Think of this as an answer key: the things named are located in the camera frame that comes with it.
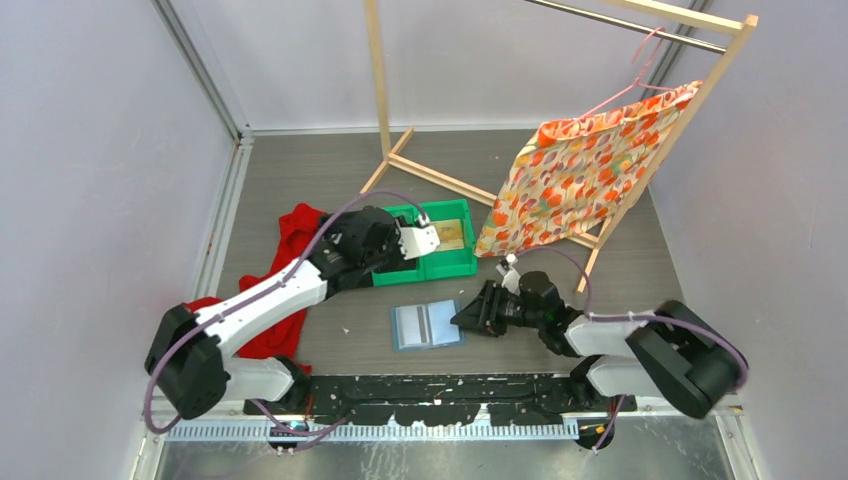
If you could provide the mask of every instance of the tan card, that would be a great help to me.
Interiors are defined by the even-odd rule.
[[[436,231],[439,232],[439,240],[441,241],[441,245],[436,249],[437,252],[465,248],[465,240],[462,236],[462,222],[458,218],[433,222],[433,225],[436,227]]]

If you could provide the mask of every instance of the wooden clothes rack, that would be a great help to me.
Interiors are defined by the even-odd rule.
[[[368,29],[368,44],[371,51],[371,67],[374,74],[374,86],[377,94],[377,120],[380,127],[380,144],[383,153],[383,160],[377,167],[377,170],[375,170],[374,173],[371,175],[371,178],[368,180],[365,186],[362,187],[361,192],[365,193],[371,190],[374,185],[380,181],[380,178],[383,176],[386,170],[389,169],[389,167],[395,167],[405,172],[421,177],[429,182],[441,185],[442,187],[447,188],[449,190],[453,190],[454,192],[468,197],[471,200],[486,204],[490,207],[494,206],[495,200],[497,199],[497,195],[477,188],[456,178],[445,175],[444,173],[425,167],[424,165],[413,162],[412,160],[401,156],[400,153],[403,150],[403,147],[406,145],[407,142],[409,142],[409,139],[412,137],[412,134],[414,132],[414,129],[412,127],[408,128],[404,132],[404,134],[400,137],[400,140],[398,140],[397,143],[395,143],[394,145],[391,144],[391,138],[389,136],[389,109],[388,101],[386,99],[386,76],[385,70],[383,68],[383,46],[382,40],[380,38],[380,23],[379,14],[377,11],[377,0],[363,1],[365,3],[365,19],[366,26]],[[646,27],[625,20],[619,20],[614,17],[597,14],[587,10],[581,10],[567,5],[549,2],[547,0],[525,1],[570,13],[573,15],[578,15],[584,18],[600,21],[610,25],[615,25],[621,28],[626,28],[628,30],[642,32],[645,34],[651,33],[654,30],[651,27]],[[672,20],[683,25],[689,25],[695,28],[701,28],[704,30],[729,35],[730,42],[727,44],[727,47],[721,47],[708,42],[704,42],[702,40],[682,35],[676,35],[673,33],[667,33],[663,31],[655,33],[655,36],[657,37],[672,42],[689,45],[709,52],[717,53],[721,55],[721,57],[719,57],[718,61],[713,66],[710,73],[704,79],[703,83],[701,84],[701,87],[698,89],[698,92],[689,102],[689,106],[677,119],[677,122],[675,123],[674,127],[672,127],[672,130],[666,137],[665,142],[663,142],[660,146],[653,160],[647,165],[647,170],[642,176],[642,179],[637,182],[630,190],[630,192],[622,199],[622,202],[619,205],[619,208],[615,211],[615,213],[604,220],[604,223],[601,226],[601,230],[598,236],[590,235],[588,233],[582,233],[579,235],[567,237],[567,240],[571,240],[592,250],[592,253],[589,256],[589,260],[586,263],[585,267],[587,275],[591,273],[592,268],[594,267],[595,262],[598,259],[598,254],[600,253],[601,248],[604,246],[607,240],[609,240],[610,235],[612,235],[612,232],[615,231],[615,227],[617,227],[619,222],[621,222],[621,219],[622,217],[624,217],[624,214],[627,213],[627,211],[631,207],[633,207],[639,197],[642,196],[642,193],[644,193],[651,178],[653,178],[654,173],[656,173],[663,160],[665,160],[665,157],[668,156],[669,152],[674,147],[674,144],[677,142],[677,140],[680,138],[680,135],[683,133],[683,130],[685,130],[686,126],[689,125],[689,122],[692,120],[692,117],[695,115],[695,113],[697,113],[701,105],[703,105],[704,101],[707,99],[707,96],[709,96],[710,92],[712,92],[713,88],[715,88],[722,75],[724,75],[724,72],[727,70],[727,68],[736,58],[736,55],[739,54],[739,51],[745,45],[745,42],[748,40],[748,37],[751,36],[751,33],[753,33],[754,29],[757,27],[758,20],[756,16],[749,15],[744,22],[738,22],[726,18],[716,17],[706,13],[696,12],[683,7],[668,5],[654,0],[600,1],[620,6],[628,10],[647,13],[656,17]],[[586,280],[585,278],[581,278],[580,283],[577,286],[577,291],[582,292],[585,287]]]

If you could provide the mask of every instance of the white wall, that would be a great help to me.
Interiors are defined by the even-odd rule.
[[[230,140],[146,0],[0,4],[0,478],[127,478]]]
[[[776,479],[848,471],[848,4],[717,0],[760,15],[653,182],[687,301],[751,363],[742,391]],[[704,71],[688,54],[676,80]]]
[[[254,129],[376,125],[361,0],[175,3]],[[585,112],[638,71],[641,34],[521,0],[383,0],[380,12],[392,125],[536,126]]]

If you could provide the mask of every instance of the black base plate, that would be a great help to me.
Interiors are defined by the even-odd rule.
[[[347,418],[356,425],[468,424],[487,404],[493,426],[561,424],[560,414],[608,412],[609,399],[578,402],[576,382],[553,374],[316,375],[311,377],[311,415],[324,424]],[[309,396],[296,409],[265,402],[275,414],[306,413]],[[622,411],[634,411],[627,400]],[[250,402],[244,413],[261,415]]]

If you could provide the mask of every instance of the clothing rail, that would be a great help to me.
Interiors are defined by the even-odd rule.
[[[580,17],[588,18],[591,20],[596,20],[602,23],[606,23],[609,25],[615,25],[617,27],[625,28],[627,30],[632,30],[634,32],[641,32],[644,34],[651,33],[654,31],[651,27],[646,27],[644,25],[639,25],[638,23],[628,22],[627,20],[621,20],[615,17],[609,17],[607,15],[601,15],[600,13],[590,12],[588,10],[581,10],[576,7],[570,7],[568,5],[561,5],[559,3],[549,2],[547,0],[524,0],[528,3],[535,3],[536,5],[541,5],[543,7],[553,8],[554,10],[559,10],[561,12],[570,13],[572,15],[577,15]],[[701,50],[706,50],[708,52],[724,54],[727,51],[726,48],[715,45],[713,43],[705,42],[703,40],[698,40],[697,38],[686,37],[683,35],[677,35],[675,33],[668,33],[664,31],[658,31],[654,33],[655,37],[663,38],[665,40],[680,43],[683,45],[689,45],[690,47],[700,48]]]

